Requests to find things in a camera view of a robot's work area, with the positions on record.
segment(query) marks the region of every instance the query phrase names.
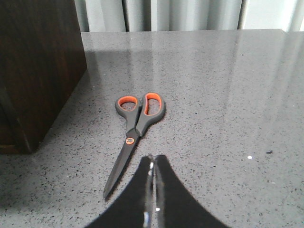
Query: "gray countertop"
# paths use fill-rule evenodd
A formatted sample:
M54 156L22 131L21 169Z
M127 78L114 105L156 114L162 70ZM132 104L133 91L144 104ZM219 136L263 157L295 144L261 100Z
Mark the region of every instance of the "gray countertop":
M88 70L39 150L0 156L0 227L81 228L149 153L167 155L193 197L228 226L304 227L304 33L82 37ZM125 134L114 102L149 91L163 96L166 115L105 202Z

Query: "quartz countertop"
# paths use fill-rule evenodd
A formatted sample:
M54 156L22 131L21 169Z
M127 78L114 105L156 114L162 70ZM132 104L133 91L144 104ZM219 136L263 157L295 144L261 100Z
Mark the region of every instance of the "quartz countertop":
M84 227L148 154L165 154L192 196L228 226L304 226L303 32L82 38L88 69L39 150L0 156L0 227ZM165 117L148 129L105 202L125 137L114 102L147 92L163 96Z

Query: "scissor pivot screw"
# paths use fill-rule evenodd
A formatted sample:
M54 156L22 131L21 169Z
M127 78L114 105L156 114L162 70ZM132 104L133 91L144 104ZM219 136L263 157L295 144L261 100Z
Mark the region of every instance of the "scissor pivot screw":
M127 138L127 139L125 140L125 143L128 144L128 145L133 144L133 143L134 143L134 138Z

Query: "white curtain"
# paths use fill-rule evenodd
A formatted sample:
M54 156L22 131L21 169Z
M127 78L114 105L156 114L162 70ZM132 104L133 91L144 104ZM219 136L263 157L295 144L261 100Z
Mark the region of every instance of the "white curtain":
M304 31L304 0L75 0L82 32Z

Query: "dark wooden cabinet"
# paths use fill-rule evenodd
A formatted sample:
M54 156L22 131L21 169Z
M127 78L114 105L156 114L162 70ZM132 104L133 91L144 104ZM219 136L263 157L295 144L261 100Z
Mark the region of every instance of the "dark wooden cabinet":
M0 153L32 153L86 70L73 0L0 3Z

